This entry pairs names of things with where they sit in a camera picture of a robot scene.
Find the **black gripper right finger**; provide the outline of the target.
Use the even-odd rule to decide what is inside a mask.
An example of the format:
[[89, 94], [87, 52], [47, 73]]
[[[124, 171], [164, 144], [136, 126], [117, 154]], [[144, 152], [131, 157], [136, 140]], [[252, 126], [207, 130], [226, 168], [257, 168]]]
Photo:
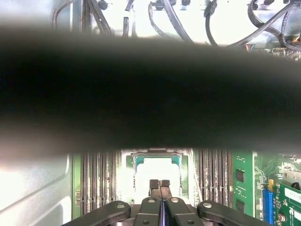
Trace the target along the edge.
[[161, 181], [161, 195], [169, 213], [168, 226], [268, 226], [269, 223], [214, 201], [200, 202], [196, 208], [173, 197], [170, 181]]

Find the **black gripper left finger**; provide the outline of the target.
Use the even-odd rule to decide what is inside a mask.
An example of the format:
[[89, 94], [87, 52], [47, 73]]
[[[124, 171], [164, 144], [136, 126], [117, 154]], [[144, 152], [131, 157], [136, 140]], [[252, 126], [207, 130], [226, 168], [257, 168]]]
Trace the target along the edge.
[[162, 201], [153, 196], [160, 189], [159, 181], [150, 180], [149, 196], [140, 205], [113, 201], [68, 223], [66, 226], [159, 226]]

